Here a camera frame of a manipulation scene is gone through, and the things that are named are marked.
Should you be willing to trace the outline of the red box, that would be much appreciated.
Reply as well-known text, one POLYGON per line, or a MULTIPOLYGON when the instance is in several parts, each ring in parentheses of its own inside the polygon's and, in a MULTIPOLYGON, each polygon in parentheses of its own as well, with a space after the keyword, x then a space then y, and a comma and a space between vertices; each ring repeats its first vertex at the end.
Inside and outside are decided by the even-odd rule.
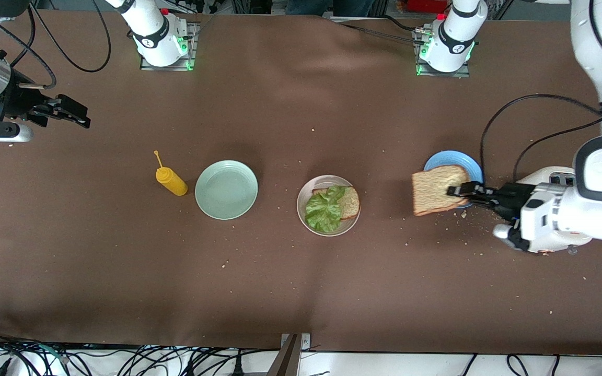
POLYGON ((397 6, 409 14, 441 14, 450 0, 397 0, 397 6))

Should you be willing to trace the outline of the beige plate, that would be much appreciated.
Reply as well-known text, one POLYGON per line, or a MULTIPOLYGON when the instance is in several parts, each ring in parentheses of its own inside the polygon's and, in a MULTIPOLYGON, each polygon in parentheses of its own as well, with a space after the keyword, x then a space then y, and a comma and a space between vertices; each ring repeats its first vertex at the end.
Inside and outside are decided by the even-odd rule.
POLYGON ((354 224, 356 224, 357 219, 360 215, 360 211, 361 211, 361 205, 360 205, 360 210, 359 210, 359 213, 356 215, 356 217, 353 217, 352 219, 348 219, 345 221, 341 221, 339 227, 335 231, 332 231, 330 233, 317 232, 317 231, 313 230, 308 224, 306 224, 304 221, 304 217, 306 215, 306 203, 310 199, 311 195, 313 195, 312 191, 322 189, 322 188, 327 188, 327 187, 333 186, 333 185, 353 186, 353 185, 351 185, 351 183, 349 183, 349 181, 347 181, 344 178, 340 178, 333 174, 324 174, 324 175, 318 176, 316 178, 310 179, 310 181, 308 181, 303 186, 303 188, 301 188, 301 190, 299 191, 299 195, 298 195, 298 199, 297 199, 298 216, 299 216, 299 219, 301 220, 301 222, 303 223, 303 225, 309 231, 311 231, 319 236, 323 236, 323 237, 336 237, 336 236, 340 236, 342 234, 347 233, 349 231, 349 229, 353 228, 354 224))

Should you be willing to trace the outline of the green lettuce leaf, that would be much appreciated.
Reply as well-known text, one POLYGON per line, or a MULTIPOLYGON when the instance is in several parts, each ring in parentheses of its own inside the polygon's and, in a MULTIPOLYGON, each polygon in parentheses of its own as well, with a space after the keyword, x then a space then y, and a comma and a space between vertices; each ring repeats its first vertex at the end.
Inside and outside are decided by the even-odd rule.
POLYGON ((311 196, 306 203, 305 223, 317 232, 335 231, 342 218, 339 200, 344 197, 347 190, 346 186, 333 185, 311 196))

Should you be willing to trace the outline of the silver metal bracket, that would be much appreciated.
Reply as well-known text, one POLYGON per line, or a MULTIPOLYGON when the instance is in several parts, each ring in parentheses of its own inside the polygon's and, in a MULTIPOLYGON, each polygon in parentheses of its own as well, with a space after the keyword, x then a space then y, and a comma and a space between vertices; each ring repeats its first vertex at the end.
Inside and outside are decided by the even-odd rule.
MULTIPOLYGON (((289 338, 291 334, 290 333, 283 333, 281 335, 281 343, 280 343, 280 348, 282 348, 287 340, 287 338, 289 338)), ((310 333, 300 333, 299 334, 300 337, 300 341, 301 341, 301 351, 309 351, 311 349, 311 336, 310 333)))

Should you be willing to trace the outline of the brown tablecloth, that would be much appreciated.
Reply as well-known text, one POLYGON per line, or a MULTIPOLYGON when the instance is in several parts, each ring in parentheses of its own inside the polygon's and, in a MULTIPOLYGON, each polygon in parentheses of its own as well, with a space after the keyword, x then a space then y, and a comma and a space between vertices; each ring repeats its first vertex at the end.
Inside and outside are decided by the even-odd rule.
POLYGON ((411 174, 440 150, 477 158, 483 127, 532 93, 596 105, 568 22, 488 21, 468 78, 417 76, 413 47, 318 17, 217 15, 190 72, 144 72, 104 16, 111 60, 76 70, 34 49, 91 127, 49 121, 0 143, 0 335, 108 344, 602 354, 602 241, 512 250, 471 207, 416 217, 411 174), (159 166, 188 186, 176 196, 159 166), (206 216, 194 186, 237 160, 253 207, 206 216), (361 198, 353 228, 309 231, 299 191, 324 174, 361 198))

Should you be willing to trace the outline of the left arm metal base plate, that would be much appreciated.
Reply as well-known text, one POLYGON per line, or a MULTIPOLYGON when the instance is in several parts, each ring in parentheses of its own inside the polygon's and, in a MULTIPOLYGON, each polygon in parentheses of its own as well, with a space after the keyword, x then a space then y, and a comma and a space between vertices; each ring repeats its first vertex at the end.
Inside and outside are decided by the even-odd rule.
POLYGON ((434 36, 431 29, 432 24, 427 23, 422 27, 415 28, 415 31, 411 32, 413 41, 416 42, 415 46, 415 66, 416 74, 418 76, 433 76, 442 78, 468 78, 470 76, 470 70, 468 66, 468 60, 471 57, 471 48, 469 52, 462 60, 462 65, 454 72, 442 72, 435 69, 430 63, 423 58, 427 56, 430 47, 434 46, 434 36))

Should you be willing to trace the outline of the blue plate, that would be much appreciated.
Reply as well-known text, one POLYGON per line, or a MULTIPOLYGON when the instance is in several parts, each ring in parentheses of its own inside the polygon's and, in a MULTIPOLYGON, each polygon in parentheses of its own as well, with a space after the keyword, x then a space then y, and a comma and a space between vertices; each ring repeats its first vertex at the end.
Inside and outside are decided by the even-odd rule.
MULTIPOLYGON (((426 162, 425 169, 423 171, 431 170, 442 165, 460 165, 468 172, 470 181, 478 181, 483 183, 482 169, 473 158, 463 152, 458 152, 455 150, 438 152, 426 162)), ((458 208, 466 208, 470 206, 472 206, 472 203, 470 200, 468 200, 468 203, 459 206, 458 208)))

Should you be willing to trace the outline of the grey metal bar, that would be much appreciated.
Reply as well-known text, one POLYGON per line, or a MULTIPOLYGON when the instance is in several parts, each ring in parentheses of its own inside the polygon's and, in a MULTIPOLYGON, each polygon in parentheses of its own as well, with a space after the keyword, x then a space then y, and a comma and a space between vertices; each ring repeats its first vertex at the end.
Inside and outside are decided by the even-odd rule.
POLYGON ((302 345, 303 339, 300 334, 287 335, 266 376, 298 376, 302 345))

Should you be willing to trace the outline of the yellow mustard squeeze bottle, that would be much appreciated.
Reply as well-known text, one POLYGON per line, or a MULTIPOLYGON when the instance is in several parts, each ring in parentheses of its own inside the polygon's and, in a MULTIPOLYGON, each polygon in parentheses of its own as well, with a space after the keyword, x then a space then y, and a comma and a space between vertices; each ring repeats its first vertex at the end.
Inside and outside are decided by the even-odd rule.
POLYGON ((155 173, 157 182, 176 196, 186 195, 188 191, 186 182, 182 180, 182 178, 180 178, 172 169, 165 167, 162 164, 159 152, 157 150, 154 150, 154 155, 157 157, 159 166, 155 173))

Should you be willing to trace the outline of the mint green plate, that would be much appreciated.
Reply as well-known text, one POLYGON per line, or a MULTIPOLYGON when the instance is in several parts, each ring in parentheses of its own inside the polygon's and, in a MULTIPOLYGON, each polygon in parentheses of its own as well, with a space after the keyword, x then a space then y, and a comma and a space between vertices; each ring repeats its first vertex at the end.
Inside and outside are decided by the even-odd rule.
POLYGON ((220 160, 199 174, 194 199, 206 216, 232 220, 253 207, 258 191, 258 179, 248 165, 237 160, 220 160))

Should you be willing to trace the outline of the brown bread slice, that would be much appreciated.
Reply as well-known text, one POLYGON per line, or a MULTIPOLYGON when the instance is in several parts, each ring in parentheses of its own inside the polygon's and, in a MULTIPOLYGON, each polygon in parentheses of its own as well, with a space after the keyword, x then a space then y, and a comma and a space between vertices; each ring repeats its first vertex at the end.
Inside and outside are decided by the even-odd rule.
MULTIPOLYGON (((344 197, 339 200, 339 204, 341 205, 341 209, 342 209, 341 221, 352 219, 353 217, 356 217, 356 215, 360 212, 361 202, 360 202, 358 193, 356 192, 356 188, 354 188, 353 186, 346 186, 346 187, 348 188, 348 190, 346 191, 344 197)), ((324 191, 327 188, 313 190, 312 191, 313 195, 316 193, 319 193, 321 191, 324 191)))
POLYGON ((414 216, 449 211, 468 203, 463 197, 447 195, 450 186, 461 186, 470 181, 466 169, 460 165, 442 165, 411 176, 414 216))

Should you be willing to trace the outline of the white toaster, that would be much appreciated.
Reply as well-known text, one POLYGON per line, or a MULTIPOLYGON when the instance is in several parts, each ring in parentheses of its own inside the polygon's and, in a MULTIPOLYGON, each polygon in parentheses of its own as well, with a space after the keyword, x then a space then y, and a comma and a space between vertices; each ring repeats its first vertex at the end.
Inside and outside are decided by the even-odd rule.
POLYGON ((579 247, 592 241, 587 234, 561 229, 562 196, 575 186, 574 169, 545 167, 517 182, 534 186, 517 221, 520 237, 528 243, 526 251, 535 254, 566 251, 576 255, 579 247))

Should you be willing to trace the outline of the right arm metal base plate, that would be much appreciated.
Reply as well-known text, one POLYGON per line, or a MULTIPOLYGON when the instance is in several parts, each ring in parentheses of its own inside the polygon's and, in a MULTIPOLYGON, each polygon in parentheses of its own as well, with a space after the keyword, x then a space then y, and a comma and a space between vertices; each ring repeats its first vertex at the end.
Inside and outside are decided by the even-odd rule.
POLYGON ((179 19, 180 30, 179 37, 175 43, 179 48, 181 55, 176 62, 170 66, 157 67, 151 65, 143 55, 140 54, 141 71, 161 71, 161 72, 184 72, 193 71, 196 62, 196 53, 198 52, 200 23, 179 19))

